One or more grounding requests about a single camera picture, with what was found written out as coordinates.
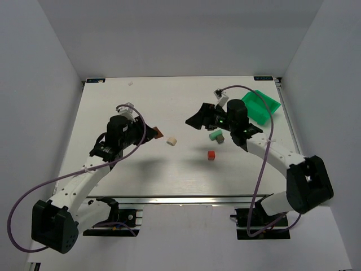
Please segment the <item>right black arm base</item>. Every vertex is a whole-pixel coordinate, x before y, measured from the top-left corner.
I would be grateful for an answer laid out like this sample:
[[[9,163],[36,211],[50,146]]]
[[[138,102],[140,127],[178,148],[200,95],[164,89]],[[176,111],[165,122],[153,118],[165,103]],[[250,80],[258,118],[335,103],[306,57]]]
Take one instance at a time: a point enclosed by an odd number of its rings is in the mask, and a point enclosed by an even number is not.
[[[284,216],[275,225],[269,226],[257,236],[250,237],[246,231],[248,213],[248,208],[238,208],[235,209],[235,212],[233,214],[230,214],[230,219],[236,224],[236,234],[239,241],[290,239],[290,233],[287,229],[289,226],[287,216]],[[250,221],[250,233],[254,234],[255,232],[261,230],[262,228],[276,220],[279,216],[280,215],[274,215],[269,217],[260,214],[258,211],[253,211],[252,219]]]

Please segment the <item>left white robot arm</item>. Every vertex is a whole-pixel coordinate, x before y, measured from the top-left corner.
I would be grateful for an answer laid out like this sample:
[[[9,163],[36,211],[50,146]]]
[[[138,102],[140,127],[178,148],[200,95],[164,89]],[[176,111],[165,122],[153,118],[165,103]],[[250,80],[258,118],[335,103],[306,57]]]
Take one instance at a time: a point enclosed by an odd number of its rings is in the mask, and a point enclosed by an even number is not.
[[[133,121],[125,116],[112,116],[82,167],[84,173],[77,173],[48,201],[39,200],[33,206],[32,239],[65,254],[84,231],[98,223],[115,222],[118,219],[115,199],[101,196],[87,201],[86,198],[111,172],[127,147],[144,144],[157,134],[139,116]]]

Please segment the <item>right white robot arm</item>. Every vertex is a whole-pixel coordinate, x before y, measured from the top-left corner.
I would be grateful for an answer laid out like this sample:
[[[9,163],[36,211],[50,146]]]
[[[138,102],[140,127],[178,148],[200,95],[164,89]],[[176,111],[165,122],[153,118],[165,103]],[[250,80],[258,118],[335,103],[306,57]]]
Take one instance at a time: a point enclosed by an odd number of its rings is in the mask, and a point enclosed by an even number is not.
[[[303,215],[334,196],[324,161],[316,155],[307,158],[272,142],[262,129],[250,123],[247,108],[239,99],[227,102],[225,110],[220,105],[203,103],[185,123],[197,130],[221,128],[230,132],[236,146],[264,158],[285,177],[285,191],[254,202],[253,214],[272,217],[296,211]]]

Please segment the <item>red wood cube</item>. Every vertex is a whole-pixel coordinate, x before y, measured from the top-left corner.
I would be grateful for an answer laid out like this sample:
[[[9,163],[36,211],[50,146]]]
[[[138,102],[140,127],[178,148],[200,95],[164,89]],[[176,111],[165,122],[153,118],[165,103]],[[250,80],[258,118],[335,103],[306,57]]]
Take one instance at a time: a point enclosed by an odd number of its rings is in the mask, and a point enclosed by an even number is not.
[[[215,151],[208,151],[208,160],[215,160]]]

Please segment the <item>brown wood block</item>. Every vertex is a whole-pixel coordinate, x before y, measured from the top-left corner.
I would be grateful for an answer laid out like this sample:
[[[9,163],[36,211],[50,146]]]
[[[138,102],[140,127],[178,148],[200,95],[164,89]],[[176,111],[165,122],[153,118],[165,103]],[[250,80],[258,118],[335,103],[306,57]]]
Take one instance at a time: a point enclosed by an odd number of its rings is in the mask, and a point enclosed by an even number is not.
[[[153,130],[156,131],[156,135],[154,136],[154,139],[159,139],[164,136],[158,127],[156,127],[156,126],[153,127]]]

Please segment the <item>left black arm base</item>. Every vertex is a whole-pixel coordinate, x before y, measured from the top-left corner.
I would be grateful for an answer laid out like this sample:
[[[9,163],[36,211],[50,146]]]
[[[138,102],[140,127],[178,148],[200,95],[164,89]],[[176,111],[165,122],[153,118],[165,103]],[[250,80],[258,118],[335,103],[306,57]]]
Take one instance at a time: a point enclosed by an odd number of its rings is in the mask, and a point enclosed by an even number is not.
[[[105,204],[106,218],[96,222],[82,235],[87,237],[136,237],[142,225],[143,210],[120,204],[116,199],[100,197],[89,200],[90,207],[95,203]]]

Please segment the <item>green plastic bin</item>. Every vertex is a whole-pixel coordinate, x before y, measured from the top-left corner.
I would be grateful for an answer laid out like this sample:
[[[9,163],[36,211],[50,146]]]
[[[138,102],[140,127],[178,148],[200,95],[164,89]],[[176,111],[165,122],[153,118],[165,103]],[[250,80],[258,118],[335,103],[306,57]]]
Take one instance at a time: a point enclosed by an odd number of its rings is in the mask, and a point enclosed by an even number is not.
[[[270,114],[268,113],[264,102],[259,97],[262,97],[262,99],[266,102],[272,115],[281,106],[281,104],[259,90],[256,90],[255,92],[258,95],[249,92],[241,100],[244,102],[248,110],[248,117],[253,119],[259,125],[265,125],[270,119]]]

